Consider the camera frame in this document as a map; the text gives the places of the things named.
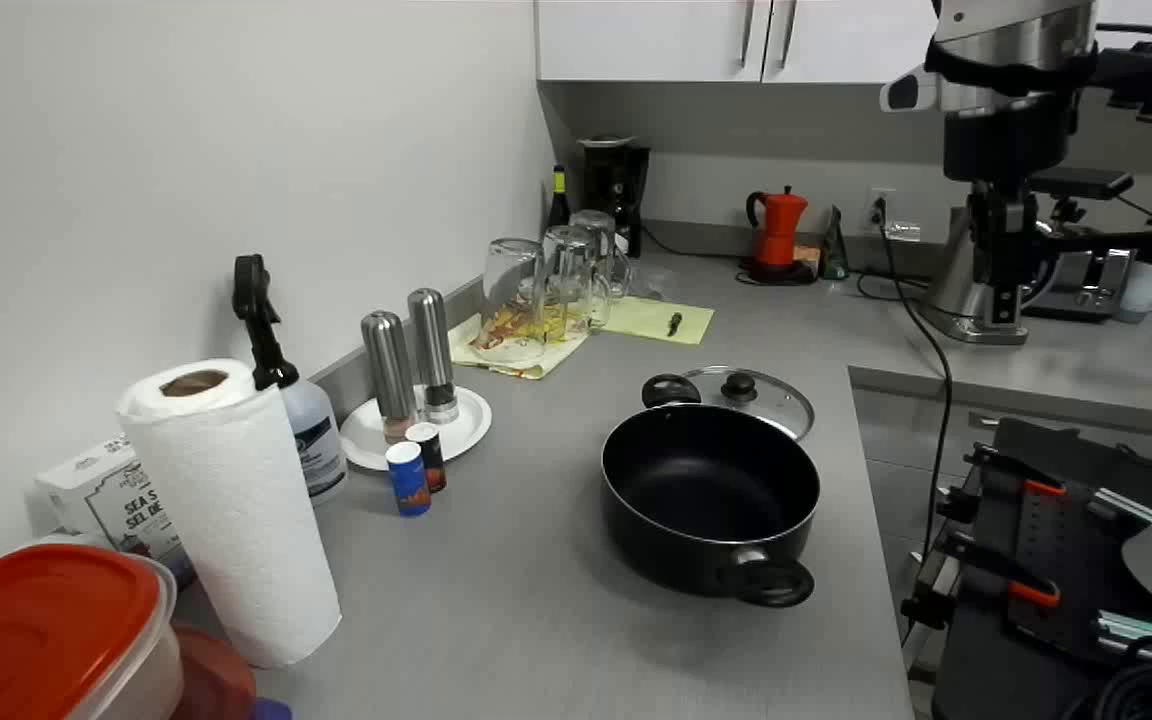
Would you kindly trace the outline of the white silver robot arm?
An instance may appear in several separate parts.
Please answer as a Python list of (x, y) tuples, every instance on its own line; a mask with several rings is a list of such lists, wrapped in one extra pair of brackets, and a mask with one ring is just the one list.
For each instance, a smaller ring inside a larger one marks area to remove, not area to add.
[(932, 0), (932, 15), (925, 60), (880, 88), (884, 110), (938, 110), (945, 176), (968, 186), (919, 313), (945, 335), (1021, 343), (1021, 287), (1044, 260), (1135, 249), (1152, 262), (1152, 233), (1063, 228), (1034, 205), (1085, 88), (1152, 119), (1152, 52), (1101, 49), (1096, 0)]

